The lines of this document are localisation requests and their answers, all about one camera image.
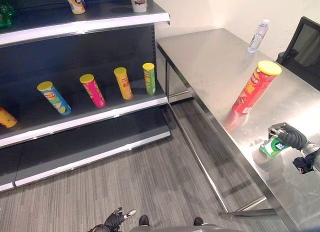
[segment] pringles can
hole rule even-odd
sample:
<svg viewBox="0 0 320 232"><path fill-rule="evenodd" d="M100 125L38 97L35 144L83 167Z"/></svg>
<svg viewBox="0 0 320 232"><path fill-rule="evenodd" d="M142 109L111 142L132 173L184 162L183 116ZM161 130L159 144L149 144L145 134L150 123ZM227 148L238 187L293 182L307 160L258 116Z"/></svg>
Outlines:
<svg viewBox="0 0 320 232"><path fill-rule="evenodd" d="M90 73L84 74L80 77L80 82L82 83L83 87L89 94L92 102L98 108L106 106L106 101L104 96L102 95L94 76Z"/></svg>
<svg viewBox="0 0 320 232"><path fill-rule="evenodd" d="M271 81L282 72L279 65L268 60L261 60L253 71L241 94L233 104L233 110L246 115L263 95Z"/></svg>
<svg viewBox="0 0 320 232"><path fill-rule="evenodd" d="M0 124L6 128L13 127L17 124L18 120L9 114L4 108L0 107Z"/></svg>
<svg viewBox="0 0 320 232"><path fill-rule="evenodd" d="M44 97L55 107L55 109L63 116L70 114L71 107L67 104L61 94L56 90L51 81L40 83L37 87Z"/></svg>
<svg viewBox="0 0 320 232"><path fill-rule="evenodd" d="M144 63L142 65L146 92L153 95L156 92L155 65L153 63Z"/></svg>
<svg viewBox="0 0 320 232"><path fill-rule="evenodd" d="M113 72L116 77L116 81L118 82L122 97L125 100L132 99L133 94L127 76L127 69L124 67L118 67Z"/></svg>

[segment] black chair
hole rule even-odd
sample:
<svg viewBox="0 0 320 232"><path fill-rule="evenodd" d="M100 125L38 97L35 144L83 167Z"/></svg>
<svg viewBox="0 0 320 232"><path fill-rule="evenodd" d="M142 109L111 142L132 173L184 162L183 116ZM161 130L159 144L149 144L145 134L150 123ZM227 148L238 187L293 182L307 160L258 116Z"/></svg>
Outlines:
<svg viewBox="0 0 320 232"><path fill-rule="evenodd" d="M320 91L320 24L302 17L276 61Z"/></svg>

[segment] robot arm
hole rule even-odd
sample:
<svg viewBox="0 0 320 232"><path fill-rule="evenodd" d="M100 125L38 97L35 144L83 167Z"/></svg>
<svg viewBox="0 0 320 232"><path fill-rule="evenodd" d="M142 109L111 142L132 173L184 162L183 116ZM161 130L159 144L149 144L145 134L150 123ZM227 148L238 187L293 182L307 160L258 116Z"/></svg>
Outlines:
<svg viewBox="0 0 320 232"><path fill-rule="evenodd" d="M126 219L134 216L137 212L135 209L123 214L121 212L122 207L117 208L109 217L105 220L104 224L98 224L88 232L118 232L120 225Z"/></svg>
<svg viewBox="0 0 320 232"><path fill-rule="evenodd" d="M269 137L277 136L283 143L301 151L305 157L295 158L292 162L301 174L319 170L320 163L316 162L320 154L320 147L307 139L307 137L296 128L283 122L272 125L269 129Z"/></svg>

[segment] white wall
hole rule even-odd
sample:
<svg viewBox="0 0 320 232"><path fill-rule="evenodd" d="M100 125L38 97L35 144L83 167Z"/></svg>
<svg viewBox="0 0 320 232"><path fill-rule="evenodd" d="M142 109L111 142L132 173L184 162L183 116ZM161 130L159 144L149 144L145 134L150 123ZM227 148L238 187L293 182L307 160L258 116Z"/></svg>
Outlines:
<svg viewBox="0 0 320 232"><path fill-rule="evenodd" d="M270 28L259 50L275 60L286 50L302 16L320 23L320 0L154 0L171 16L171 24L155 27L156 38L226 28L247 43L262 19ZM158 58L159 81L163 59ZM173 78L173 93L183 87Z"/></svg>

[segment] yellow can lid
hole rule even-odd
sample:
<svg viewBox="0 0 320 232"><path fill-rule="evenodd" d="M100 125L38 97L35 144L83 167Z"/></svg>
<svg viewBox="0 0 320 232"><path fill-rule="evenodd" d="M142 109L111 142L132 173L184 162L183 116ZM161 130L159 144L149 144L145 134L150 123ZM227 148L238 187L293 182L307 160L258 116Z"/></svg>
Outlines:
<svg viewBox="0 0 320 232"><path fill-rule="evenodd" d="M125 67L118 67L118 68L115 68L113 72L115 75L123 75L127 73L127 69Z"/></svg>
<svg viewBox="0 0 320 232"><path fill-rule="evenodd" d="M282 69L279 65L269 60L259 61L258 69L269 76L278 76L282 72Z"/></svg>
<svg viewBox="0 0 320 232"><path fill-rule="evenodd" d="M36 88L38 91L47 91L47 90L50 90L52 88L52 86L54 86L54 85L52 84L51 81L45 81L45 82L38 84L38 86Z"/></svg>
<svg viewBox="0 0 320 232"><path fill-rule="evenodd" d="M155 65L153 63L144 63L142 68L146 71L151 71L155 68Z"/></svg>
<svg viewBox="0 0 320 232"><path fill-rule="evenodd" d="M87 74L82 75L79 80L81 83L89 83L89 82L93 81L94 79L95 79L95 77L92 74L87 73Z"/></svg>

